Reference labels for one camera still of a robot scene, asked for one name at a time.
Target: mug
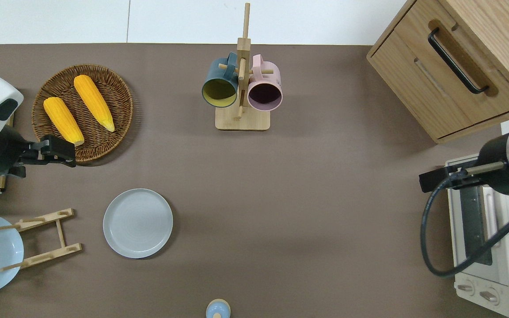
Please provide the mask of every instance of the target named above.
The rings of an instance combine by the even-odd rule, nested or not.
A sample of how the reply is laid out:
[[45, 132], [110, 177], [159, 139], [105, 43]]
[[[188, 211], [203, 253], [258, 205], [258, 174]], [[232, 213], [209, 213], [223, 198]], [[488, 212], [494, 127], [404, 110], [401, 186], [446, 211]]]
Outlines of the mug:
[[[273, 74], [262, 74], [262, 70], [273, 70]], [[260, 54], [253, 56], [253, 75], [247, 90], [249, 105], [254, 109], [271, 111], [282, 103], [280, 70], [271, 62], [262, 60]]]
[[[228, 67], [224, 70], [219, 67], [219, 64]], [[204, 86], [201, 88], [201, 95], [210, 105], [228, 107], [237, 99], [239, 79], [235, 74], [236, 65], [237, 54], [233, 52], [230, 52], [227, 58], [218, 58], [212, 62]]]

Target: drawer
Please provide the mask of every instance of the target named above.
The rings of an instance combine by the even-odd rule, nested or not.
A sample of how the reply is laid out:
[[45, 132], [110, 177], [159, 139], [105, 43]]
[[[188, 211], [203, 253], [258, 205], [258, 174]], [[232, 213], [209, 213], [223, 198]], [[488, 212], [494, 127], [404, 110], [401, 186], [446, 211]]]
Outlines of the drawer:
[[[488, 86], [485, 91], [478, 94], [469, 91], [428, 42], [428, 37], [436, 28], [438, 31], [434, 34], [434, 40], [473, 86]], [[509, 112], [509, 81], [477, 46], [476, 39], [470, 38], [464, 26], [458, 24], [439, 2], [417, 0], [398, 22], [390, 37], [394, 34], [410, 49], [413, 55], [410, 58], [421, 65], [422, 76], [439, 88], [440, 95], [448, 95], [455, 101], [468, 121], [463, 128]]]
[[398, 34], [392, 32], [369, 61], [432, 139], [471, 125]]

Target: wicker basket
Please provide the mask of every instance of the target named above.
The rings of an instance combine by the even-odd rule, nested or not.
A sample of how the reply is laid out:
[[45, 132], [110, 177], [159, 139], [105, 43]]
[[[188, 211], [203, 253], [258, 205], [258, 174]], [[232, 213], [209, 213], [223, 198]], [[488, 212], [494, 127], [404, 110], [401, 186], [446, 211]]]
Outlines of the wicker basket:
[[[93, 118], [76, 92], [73, 81], [80, 74], [93, 79], [105, 99], [113, 116], [114, 132], [109, 132]], [[106, 67], [93, 64], [75, 65], [65, 68], [46, 81], [34, 99], [32, 111], [34, 134], [39, 140], [44, 135], [62, 138], [42, 106], [45, 99], [53, 96], [63, 99], [84, 136], [84, 143], [76, 147], [77, 163], [90, 163], [107, 155], [119, 145], [129, 130], [133, 119], [131, 91], [119, 75]]]

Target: corn cob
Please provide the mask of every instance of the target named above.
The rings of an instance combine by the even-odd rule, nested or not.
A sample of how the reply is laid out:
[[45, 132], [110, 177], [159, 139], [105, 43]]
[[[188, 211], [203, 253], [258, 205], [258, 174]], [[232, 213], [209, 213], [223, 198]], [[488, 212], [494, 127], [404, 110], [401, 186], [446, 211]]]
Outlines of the corn cob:
[[49, 97], [42, 104], [44, 111], [46, 111], [46, 114], [50, 117], [50, 120], [64, 139], [75, 146], [84, 143], [84, 136], [81, 134], [72, 113], [70, 113], [62, 99], [59, 97]]
[[74, 87], [97, 122], [107, 130], [115, 131], [111, 112], [93, 80], [87, 75], [78, 75], [74, 78]]

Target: oven window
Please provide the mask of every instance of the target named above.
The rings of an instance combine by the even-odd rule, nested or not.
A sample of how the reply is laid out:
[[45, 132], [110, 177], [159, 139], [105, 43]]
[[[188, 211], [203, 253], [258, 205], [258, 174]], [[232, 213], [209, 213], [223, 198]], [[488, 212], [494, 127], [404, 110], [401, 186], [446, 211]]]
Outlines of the oven window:
[[[482, 187], [464, 188], [459, 191], [463, 214], [465, 255], [469, 257], [485, 242], [484, 199]], [[492, 253], [487, 251], [476, 262], [488, 266], [492, 265]]]

